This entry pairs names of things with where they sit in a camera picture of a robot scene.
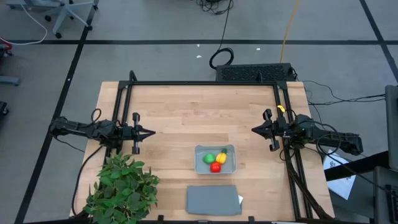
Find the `black floor stripe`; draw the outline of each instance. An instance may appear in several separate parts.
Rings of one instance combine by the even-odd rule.
[[[366,4],[366,1],[365,1],[365,0],[359,0],[359,1],[360,1],[361,5],[362,5],[362,8],[363,8],[365,14],[366,14],[366,17],[367,17],[368,20],[369,20],[369,23],[371,24],[371,27],[372,27],[373,32],[374,32],[374,35],[376,35],[377,40],[380,41],[380,43],[381,43],[381,49],[382,49],[382,51],[383,51],[383,53],[384,53],[384,56],[386,57],[386,59],[387,59],[387,61],[388,61],[388,64],[389,64],[389,66],[390,66],[390,69],[391,69],[392,73],[394,74],[396,80],[398,80],[398,68],[397,68],[397,65],[396,65],[396,63],[395,63],[395,60],[394,60],[394,58],[392,57],[392,55],[391,55],[391,53],[390,53],[390,51],[389,51],[389,49],[388,49],[388,46],[387,46],[387,43],[388,43],[388,42],[392,45],[392,43],[396,43],[396,41],[395,41],[395,40],[393,40],[393,41],[388,41],[388,42],[385,42],[385,41],[384,41],[383,36],[381,35],[380,30],[379,30],[379,28],[377,27],[376,22],[374,21],[374,18],[373,18],[373,16],[372,16],[372,13],[371,13],[371,11],[369,10],[368,5]]]
[[[37,40],[10,40],[15,43]],[[172,45],[172,44],[220,44],[221,40],[84,40],[84,44],[98,45]],[[79,44],[80,40],[44,40],[44,45]],[[224,44],[281,45],[283,40],[224,40]],[[287,45],[398,45],[398,40],[286,40]]]
[[[88,19],[87,19],[87,23],[89,25],[91,24],[94,13],[95,13],[95,10],[93,8],[91,8],[91,11],[90,11],[90,13],[88,15]],[[68,90],[69,90],[70,84],[73,80],[73,75],[75,74],[76,66],[79,62],[81,51],[83,50],[84,40],[87,38],[87,33],[88,33],[88,29],[85,27],[83,30],[83,33],[81,34],[79,44],[78,44],[78,47],[75,52],[75,56],[73,57],[73,60],[71,62],[68,75],[65,78],[65,83],[63,84],[60,98],[58,99],[57,106],[55,107],[55,111],[52,116],[52,120],[54,120],[54,118],[56,118],[56,117],[59,117],[62,112],[63,104],[65,103],[65,100],[67,98]],[[41,173],[43,165],[44,165],[45,158],[47,157],[47,153],[49,151],[51,141],[52,141],[52,137],[49,134],[49,132],[47,132],[45,139],[44,139],[43,146],[40,150],[39,157],[37,158],[37,162],[34,167],[33,174],[30,177],[30,181],[29,181],[29,184],[25,191],[24,198],[22,199],[22,203],[19,207],[15,223],[20,224],[20,223],[24,222],[26,213],[29,209],[30,201],[32,200],[32,197],[33,197],[36,185],[37,185],[37,181],[39,180],[40,173]]]

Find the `gray cloth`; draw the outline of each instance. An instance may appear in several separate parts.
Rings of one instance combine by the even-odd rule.
[[[197,215],[240,215],[235,185],[188,186],[186,211]]]

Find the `plastic container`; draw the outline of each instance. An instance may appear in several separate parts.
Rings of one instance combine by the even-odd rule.
[[[217,156],[223,149],[226,149],[226,161],[221,165],[221,172],[213,173],[210,171],[210,165],[203,162],[203,157],[208,153]],[[236,155],[233,145],[226,146],[201,146],[195,147],[195,172],[198,174],[232,174],[236,171]]]

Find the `potted plant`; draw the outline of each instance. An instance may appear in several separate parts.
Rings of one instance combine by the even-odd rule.
[[[150,206],[157,206],[159,178],[143,172],[144,162],[129,159],[132,155],[115,154],[106,158],[106,165],[98,174],[100,185],[94,183],[95,193],[89,190],[84,211],[98,224],[135,224],[145,218]]]

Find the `wooden table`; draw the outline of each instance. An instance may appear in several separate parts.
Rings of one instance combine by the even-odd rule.
[[[103,82],[97,108],[101,119],[112,118],[117,82]],[[310,116],[303,84],[288,83],[292,109]],[[119,117],[123,110],[122,96]],[[270,152],[269,140],[251,132],[251,128],[264,122],[262,112],[270,108],[277,116],[271,86],[221,85],[137,85],[132,88],[127,121],[132,125],[132,113],[141,115],[140,124],[156,134],[140,144],[141,154],[135,160],[152,167],[160,177],[158,208],[152,207],[146,219],[156,220],[294,220],[286,166],[279,159],[279,151]],[[196,145],[232,144],[236,149],[238,169],[229,175],[200,175],[193,170]],[[125,141],[123,152],[131,154],[132,141]],[[98,148],[98,142],[89,140],[84,160]],[[325,211],[334,216],[330,195],[320,156],[302,149],[302,161],[309,191]],[[75,208],[85,206],[89,185],[98,181],[105,154],[102,149],[86,164],[81,173]],[[221,217],[190,215],[185,211],[188,185],[234,184],[243,196],[242,215]],[[302,195],[297,188],[301,216],[305,216]]]

